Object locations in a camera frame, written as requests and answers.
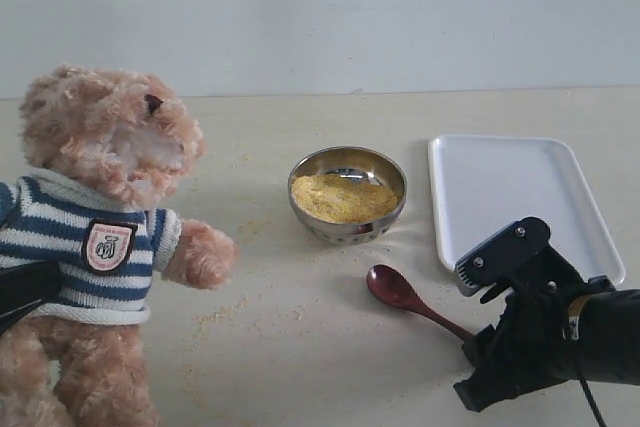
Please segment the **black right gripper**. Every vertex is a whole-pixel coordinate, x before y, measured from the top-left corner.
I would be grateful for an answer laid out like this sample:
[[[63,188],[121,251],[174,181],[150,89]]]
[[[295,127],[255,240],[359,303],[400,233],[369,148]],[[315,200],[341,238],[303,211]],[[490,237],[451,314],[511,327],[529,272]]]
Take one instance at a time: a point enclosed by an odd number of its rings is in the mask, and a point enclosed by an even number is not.
[[[516,399],[524,387],[615,381],[614,285],[606,276],[583,279],[551,246],[539,264],[540,283],[514,287],[498,329],[463,342],[474,370],[454,390],[469,411]]]

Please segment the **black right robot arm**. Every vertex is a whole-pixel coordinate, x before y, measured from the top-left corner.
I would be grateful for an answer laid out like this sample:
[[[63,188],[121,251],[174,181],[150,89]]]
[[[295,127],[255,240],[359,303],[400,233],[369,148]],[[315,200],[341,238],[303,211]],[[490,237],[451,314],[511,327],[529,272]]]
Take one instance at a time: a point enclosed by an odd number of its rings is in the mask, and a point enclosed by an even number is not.
[[[474,367],[454,389],[470,411],[569,380],[639,383],[639,292],[582,278],[552,247],[532,255],[481,253],[465,264],[491,293],[508,290],[496,326],[463,350]]]

